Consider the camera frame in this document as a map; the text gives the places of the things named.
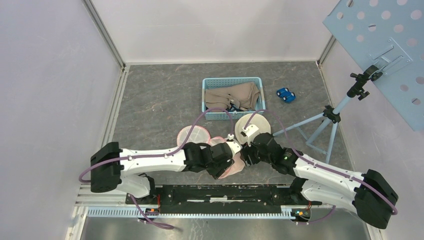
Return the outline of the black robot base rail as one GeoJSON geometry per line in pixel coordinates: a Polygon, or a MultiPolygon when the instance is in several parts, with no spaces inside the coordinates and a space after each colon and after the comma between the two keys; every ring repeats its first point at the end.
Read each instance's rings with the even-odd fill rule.
{"type": "Polygon", "coordinates": [[[322,205],[278,184],[156,185],[136,202],[157,205],[161,214],[277,214],[281,206],[322,205]]]}

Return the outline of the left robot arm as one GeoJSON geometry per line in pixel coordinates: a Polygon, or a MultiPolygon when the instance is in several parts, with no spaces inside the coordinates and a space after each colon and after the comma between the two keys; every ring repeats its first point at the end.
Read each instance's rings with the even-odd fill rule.
{"type": "Polygon", "coordinates": [[[153,203],[157,198],[150,172],[202,172],[218,179],[235,162],[242,146],[237,141],[216,145],[187,142],[160,150],[131,150],[109,142],[90,158],[90,190],[106,193],[118,190],[153,203]]]}

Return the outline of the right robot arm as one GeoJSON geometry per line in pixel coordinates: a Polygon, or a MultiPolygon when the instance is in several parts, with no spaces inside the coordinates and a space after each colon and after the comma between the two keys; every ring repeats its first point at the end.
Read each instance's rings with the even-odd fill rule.
{"type": "Polygon", "coordinates": [[[391,216],[398,213],[399,196],[378,171],[362,173],[329,165],[282,147],[268,132],[242,132],[237,139],[248,165],[265,162],[280,174],[294,177],[288,196],[295,204],[307,200],[342,207],[378,229],[386,229],[391,216]]]}

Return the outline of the white mesh laundry bag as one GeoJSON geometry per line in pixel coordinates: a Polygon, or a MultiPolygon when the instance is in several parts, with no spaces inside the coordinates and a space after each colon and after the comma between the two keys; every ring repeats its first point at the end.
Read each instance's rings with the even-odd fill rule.
{"type": "MultiPolygon", "coordinates": [[[[190,128],[191,128],[191,125],[186,126],[183,129],[181,129],[181,131],[178,133],[176,137],[176,143],[178,147],[183,144],[186,137],[188,137],[188,140],[187,140],[188,143],[189,142],[193,142],[196,144],[204,143],[210,146],[215,146],[217,144],[226,142],[226,138],[223,138],[221,136],[211,137],[210,133],[208,132],[206,128],[202,126],[198,126],[198,125],[196,125],[194,129],[192,130],[191,134],[188,135],[190,128]]],[[[237,153],[235,155],[235,157],[233,158],[233,161],[234,163],[231,166],[229,166],[223,173],[218,174],[218,177],[217,177],[218,179],[223,179],[231,175],[234,175],[236,173],[239,173],[245,168],[245,163],[241,159],[240,153],[237,153]]]]}

